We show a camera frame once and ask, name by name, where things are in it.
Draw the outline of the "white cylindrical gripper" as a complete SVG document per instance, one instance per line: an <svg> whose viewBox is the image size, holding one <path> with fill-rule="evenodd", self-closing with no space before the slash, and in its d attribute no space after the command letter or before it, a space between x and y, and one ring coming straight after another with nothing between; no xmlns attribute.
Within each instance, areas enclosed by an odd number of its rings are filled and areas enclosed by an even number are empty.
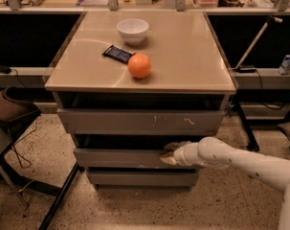
<svg viewBox="0 0 290 230"><path fill-rule="evenodd" d="M177 163L180 166L192 166L199 162L197 143L191 143L190 141L171 142L164 146L164 150L174 151L174 153L162 154L160 160L163 163L173 166Z"/></svg>

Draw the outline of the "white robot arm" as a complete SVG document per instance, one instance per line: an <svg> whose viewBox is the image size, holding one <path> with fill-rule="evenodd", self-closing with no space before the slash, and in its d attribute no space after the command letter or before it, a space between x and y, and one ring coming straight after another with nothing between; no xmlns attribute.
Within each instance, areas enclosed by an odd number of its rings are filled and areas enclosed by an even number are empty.
<svg viewBox="0 0 290 230"><path fill-rule="evenodd" d="M290 160L236 149L214 137L170 143L166 151L160 156L166 164L220 170L235 167L283 193L278 230L290 230Z"/></svg>

